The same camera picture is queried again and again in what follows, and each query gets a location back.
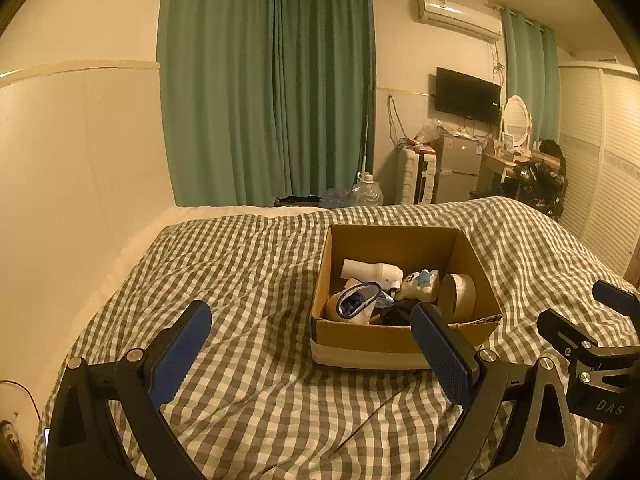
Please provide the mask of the white suitcase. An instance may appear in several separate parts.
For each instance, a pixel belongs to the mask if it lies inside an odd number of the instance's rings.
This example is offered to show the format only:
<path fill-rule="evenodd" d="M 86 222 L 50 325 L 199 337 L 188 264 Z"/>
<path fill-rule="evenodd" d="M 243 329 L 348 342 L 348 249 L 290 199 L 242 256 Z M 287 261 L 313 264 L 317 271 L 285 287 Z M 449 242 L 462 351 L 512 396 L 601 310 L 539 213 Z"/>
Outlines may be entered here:
<path fill-rule="evenodd" d="M 428 205 L 432 202 L 437 168 L 436 152 L 402 148 L 397 155 L 395 203 Z"/>

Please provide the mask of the white air conditioner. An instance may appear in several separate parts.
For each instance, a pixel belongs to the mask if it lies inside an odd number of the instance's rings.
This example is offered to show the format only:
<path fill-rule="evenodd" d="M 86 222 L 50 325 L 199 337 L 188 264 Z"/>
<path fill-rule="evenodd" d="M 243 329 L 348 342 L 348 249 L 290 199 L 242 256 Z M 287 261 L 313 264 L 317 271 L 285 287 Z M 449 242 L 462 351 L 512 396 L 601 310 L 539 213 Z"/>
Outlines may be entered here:
<path fill-rule="evenodd" d="M 502 38 L 502 24 L 489 14 L 447 0 L 416 0 L 419 21 L 494 44 Z"/>

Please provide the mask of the black wall television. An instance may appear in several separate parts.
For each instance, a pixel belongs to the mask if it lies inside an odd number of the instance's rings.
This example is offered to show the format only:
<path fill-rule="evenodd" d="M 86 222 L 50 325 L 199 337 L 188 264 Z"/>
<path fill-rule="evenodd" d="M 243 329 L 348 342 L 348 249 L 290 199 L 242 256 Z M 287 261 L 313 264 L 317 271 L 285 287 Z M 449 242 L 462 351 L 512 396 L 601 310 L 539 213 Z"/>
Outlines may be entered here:
<path fill-rule="evenodd" d="M 436 70 L 436 112 L 496 126 L 500 122 L 500 98 L 498 84 L 448 68 Z"/>

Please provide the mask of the black item in box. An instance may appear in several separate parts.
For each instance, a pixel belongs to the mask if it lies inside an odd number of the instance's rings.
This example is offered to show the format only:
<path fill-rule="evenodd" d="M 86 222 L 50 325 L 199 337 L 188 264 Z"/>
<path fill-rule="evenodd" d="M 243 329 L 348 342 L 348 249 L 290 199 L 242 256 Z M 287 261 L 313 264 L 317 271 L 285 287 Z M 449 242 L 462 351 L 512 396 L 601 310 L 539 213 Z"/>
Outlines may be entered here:
<path fill-rule="evenodd" d="M 369 324 L 396 327 L 409 326 L 411 311 L 415 305 L 414 302 L 409 301 L 396 302 L 396 304 L 384 308 L 375 308 Z"/>

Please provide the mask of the green side curtain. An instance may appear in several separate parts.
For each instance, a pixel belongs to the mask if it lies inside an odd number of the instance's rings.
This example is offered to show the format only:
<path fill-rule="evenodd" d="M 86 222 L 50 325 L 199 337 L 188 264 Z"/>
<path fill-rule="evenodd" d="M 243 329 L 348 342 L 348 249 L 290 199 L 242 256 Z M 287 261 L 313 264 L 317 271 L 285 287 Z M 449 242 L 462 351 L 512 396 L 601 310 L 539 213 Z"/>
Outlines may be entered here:
<path fill-rule="evenodd" d="M 533 142 L 559 142 L 560 76 L 554 31 L 520 12 L 501 11 L 506 95 L 519 96 L 533 119 Z"/>

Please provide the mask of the grey checkered bed quilt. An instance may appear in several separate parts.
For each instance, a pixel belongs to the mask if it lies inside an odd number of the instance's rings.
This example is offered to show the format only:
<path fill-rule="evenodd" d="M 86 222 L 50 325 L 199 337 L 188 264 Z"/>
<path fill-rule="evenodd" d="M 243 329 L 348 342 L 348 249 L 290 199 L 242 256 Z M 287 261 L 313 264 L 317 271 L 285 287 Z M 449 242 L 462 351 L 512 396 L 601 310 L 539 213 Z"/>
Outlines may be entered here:
<path fill-rule="evenodd" d="M 308 314 L 336 224 L 460 230 L 502 310 L 486 346 L 505 360 L 530 364 L 552 353 L 536 326 L 549 308 L 599 344 L 638 341 L 630 318 L 592 296 L 594 282 L 622 286 L 620 276 L 550 218 L 488 197 L 168 226 L 70 356 L 116 361 L 202 300 L 212 331 L 163 413 L 206 478 L 416 478 L 460 415 L 437 380 L 427 372 L 334 370 L 311 357 Z"/>

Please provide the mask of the round white vanity mirror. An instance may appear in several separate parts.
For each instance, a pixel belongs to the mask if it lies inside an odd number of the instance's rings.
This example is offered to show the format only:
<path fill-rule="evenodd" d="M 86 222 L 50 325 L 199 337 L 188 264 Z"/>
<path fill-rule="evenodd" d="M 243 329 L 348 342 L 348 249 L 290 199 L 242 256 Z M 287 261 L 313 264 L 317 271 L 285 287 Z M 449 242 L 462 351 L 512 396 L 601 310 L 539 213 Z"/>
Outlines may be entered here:
<path fill-rule="evenodd" d="M 502 143 L 510 150 L 516 148 L 526 150 L 530 130 L 532 130 L 532 116 L 525 101 L 520 96 L 510 96 L 506 100 L 501 116 Z"/>

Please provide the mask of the white tape roll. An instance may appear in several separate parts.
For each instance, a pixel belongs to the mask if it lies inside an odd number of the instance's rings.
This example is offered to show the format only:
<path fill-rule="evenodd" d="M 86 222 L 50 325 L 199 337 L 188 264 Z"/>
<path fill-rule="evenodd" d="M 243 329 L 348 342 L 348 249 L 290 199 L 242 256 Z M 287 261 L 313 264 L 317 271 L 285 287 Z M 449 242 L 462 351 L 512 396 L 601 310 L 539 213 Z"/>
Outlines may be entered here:
<path fill-rule="evenodd" d="M 437 307 L 447 323 L 469 322 L 475 298 L 475 283 L 468 274 L 449 273 L 440 281 Z"/>

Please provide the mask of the small grey fridge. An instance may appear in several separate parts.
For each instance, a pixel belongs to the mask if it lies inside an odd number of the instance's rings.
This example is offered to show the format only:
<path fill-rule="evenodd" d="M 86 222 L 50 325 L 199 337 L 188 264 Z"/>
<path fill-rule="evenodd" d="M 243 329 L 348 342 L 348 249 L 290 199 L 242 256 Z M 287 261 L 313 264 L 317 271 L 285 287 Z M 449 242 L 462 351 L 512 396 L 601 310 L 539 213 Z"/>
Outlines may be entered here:
<path fill-rule="evenodd" d="M 475 140 L 443 134 L 436 143 L 436 203 L 464 202 L 476 190 L 483 148 Z"/>

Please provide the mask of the blue white snack packet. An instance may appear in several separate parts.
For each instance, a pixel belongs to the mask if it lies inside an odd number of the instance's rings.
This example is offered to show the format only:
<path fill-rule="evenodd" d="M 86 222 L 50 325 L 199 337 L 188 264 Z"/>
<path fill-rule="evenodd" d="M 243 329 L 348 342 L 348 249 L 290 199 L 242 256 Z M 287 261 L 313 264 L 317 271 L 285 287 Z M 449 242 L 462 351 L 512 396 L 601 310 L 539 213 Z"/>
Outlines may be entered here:
<path fill-rule="evenodd" d="M 375 298 L 375 309 L 388 309 L 393 307 L 395 299 L 392 295 L 388 294 L 385 290 L 381 290 Z"/>

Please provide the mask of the black garbage bag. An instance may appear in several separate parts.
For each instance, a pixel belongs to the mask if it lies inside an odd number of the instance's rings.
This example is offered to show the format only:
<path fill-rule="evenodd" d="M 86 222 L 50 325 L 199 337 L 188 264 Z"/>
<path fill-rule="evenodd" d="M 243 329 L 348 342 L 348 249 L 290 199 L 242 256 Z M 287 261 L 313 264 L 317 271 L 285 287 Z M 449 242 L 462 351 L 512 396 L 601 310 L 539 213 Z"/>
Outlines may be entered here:
<path fill-rule="evenodd" d="M 542 140 L 527 162 L 517 162 L 500 185 L 513 198 L 559 222 L 567 189 L 566 160 L 553 140 Z"/>

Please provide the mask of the clear water jug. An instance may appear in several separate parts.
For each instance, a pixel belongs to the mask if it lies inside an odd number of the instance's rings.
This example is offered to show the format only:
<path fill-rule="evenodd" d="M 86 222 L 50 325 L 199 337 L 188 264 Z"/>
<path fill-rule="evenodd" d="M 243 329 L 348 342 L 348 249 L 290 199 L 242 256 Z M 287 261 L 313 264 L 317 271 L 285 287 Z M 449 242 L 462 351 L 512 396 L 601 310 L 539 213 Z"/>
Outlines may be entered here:
<path fill-rule="evenodd" d="M 358 172 L 350 195 L 355 206 L 382 206 L 384 203 L 384 196 L 378 181 L 375 181 L 372 174 L 367 171 Z"/>

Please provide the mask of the white hair dryer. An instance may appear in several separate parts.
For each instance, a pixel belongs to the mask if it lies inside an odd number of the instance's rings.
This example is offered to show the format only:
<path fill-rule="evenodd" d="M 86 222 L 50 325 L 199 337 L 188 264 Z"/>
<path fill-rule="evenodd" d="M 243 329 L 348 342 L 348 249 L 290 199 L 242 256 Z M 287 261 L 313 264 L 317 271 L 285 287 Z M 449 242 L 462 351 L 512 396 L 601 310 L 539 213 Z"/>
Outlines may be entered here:
<path fill-rule="evenodd" d="M 404 271 L 398 266 L 389 263 L 366 263 L 362 261 L 345 259 L 341 270 L 341 278 L 350 280 L 354 278 L 360 282 L 372 282 L 378 284 L 383 290 L 400 289 L 404 280 Z"/>

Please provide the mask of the cardboard box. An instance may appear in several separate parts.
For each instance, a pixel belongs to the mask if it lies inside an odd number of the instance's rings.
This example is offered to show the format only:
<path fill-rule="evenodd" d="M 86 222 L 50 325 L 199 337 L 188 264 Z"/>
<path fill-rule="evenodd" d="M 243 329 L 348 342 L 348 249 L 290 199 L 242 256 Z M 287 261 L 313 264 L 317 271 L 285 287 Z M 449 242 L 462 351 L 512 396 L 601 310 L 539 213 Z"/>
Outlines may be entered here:
<path fill-rule="evenodd" d="M 352 370 L 424 370 L 411 308 L 436 309 L 473 346 L 502 313 L 477 251 L 456 228 L 331 226 L 310 308 L 314 362 Z"/>

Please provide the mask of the white louvered wardrobe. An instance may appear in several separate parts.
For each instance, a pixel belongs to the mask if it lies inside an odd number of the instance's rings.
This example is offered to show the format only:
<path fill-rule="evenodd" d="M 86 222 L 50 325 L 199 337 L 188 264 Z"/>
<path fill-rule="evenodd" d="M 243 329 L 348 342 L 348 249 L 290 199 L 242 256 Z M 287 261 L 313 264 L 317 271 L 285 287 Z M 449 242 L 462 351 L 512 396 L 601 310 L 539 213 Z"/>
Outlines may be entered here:
<path fill-rule="evenodd" d="M 567 168 L 560 223 L 625 275 L 639 252 L 639 75 L 588 62 L 563 64 L 559 73 Z"/>

